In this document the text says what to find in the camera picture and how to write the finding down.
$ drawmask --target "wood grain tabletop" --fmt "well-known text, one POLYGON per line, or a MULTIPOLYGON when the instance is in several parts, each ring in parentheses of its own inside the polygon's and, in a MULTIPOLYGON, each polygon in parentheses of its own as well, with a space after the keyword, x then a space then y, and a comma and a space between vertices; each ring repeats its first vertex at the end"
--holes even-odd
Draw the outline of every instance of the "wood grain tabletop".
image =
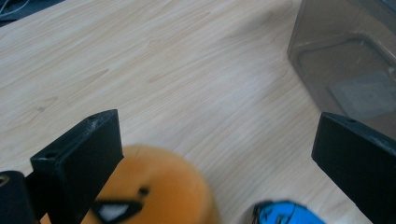
POLYGON ((204 175, 223 223, 293 200, 370 223, 312 161, 320 112, 287 59, 300 0, 66 0, 0 28, 0 169, 117 108, 122 143, 204 175))

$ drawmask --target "toy face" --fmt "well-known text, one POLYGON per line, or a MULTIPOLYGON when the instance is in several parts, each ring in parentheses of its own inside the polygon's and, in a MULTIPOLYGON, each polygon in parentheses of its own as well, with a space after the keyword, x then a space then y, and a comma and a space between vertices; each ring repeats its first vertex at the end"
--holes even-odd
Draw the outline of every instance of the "toy face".
POLYGON ((207 184, 182 158, 140 146, 124 156, 82 223, 219 223, 207 184))

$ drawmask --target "orange object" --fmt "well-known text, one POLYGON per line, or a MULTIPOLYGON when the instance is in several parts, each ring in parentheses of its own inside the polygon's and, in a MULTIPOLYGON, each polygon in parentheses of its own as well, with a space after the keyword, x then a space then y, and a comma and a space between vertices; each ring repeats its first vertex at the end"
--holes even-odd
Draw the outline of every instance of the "orange object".
POLYGON ((123 154, 82 223, 220 224, 208 185, 181 157, 143 146, 123 154))

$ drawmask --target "cable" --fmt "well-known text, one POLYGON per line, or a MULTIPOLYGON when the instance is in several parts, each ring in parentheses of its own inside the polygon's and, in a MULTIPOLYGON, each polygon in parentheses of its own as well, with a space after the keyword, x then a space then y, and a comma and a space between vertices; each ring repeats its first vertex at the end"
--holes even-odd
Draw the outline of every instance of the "cable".
POLYGON ((0 15, 3 12, 4 8, 7 6, 8 2, 9 2, 9 0, 6 0, 6 2, 4 2, 3 6, 0 9, 0 15))
POLYGON ((15 13, 15 12, 17 12, 17 11, 23 9, 24 7, 26 7, 26 5, 27 5, 29 2, 30 2, 30 0, 26 0, 25 4, 23 4, 23 6, 21 6, 21 7, 17 8, 17 9, 15 9, 15 10, 13 10, 13 11, 10 11, 10 12, 8 12, 8 13, 0 14, 0 18, 3 18, 3 17, 8 16, 8 15, 11 15, 11 14, 13 14, 13 13, 15 13))

